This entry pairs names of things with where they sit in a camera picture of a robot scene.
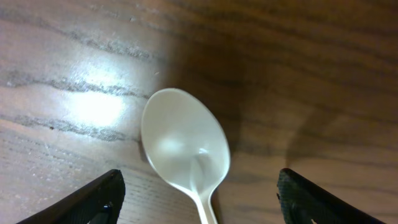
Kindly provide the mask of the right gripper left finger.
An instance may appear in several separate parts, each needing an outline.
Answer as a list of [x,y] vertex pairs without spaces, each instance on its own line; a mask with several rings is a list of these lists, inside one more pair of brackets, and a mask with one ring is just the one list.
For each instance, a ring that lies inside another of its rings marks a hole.
[[121,171],[112,169],[18,224],[117,224],[125,194]]

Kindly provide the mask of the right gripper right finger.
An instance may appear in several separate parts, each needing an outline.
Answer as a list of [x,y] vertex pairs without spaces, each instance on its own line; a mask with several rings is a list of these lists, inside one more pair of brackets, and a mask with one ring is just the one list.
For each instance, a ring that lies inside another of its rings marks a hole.
[[277,188],[286,224],[383,224],[292,169],[280,170]]

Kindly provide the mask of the white plastic spoon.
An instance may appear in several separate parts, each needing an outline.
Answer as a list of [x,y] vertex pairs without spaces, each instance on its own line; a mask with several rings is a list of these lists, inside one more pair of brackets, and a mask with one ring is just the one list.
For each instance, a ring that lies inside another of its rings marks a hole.
[[141,141],[149,164],[194,201],[200,221],[217,223],[211,198],[229,172],[231,153],[213,113],[186,91],[159,90],[144,107]]

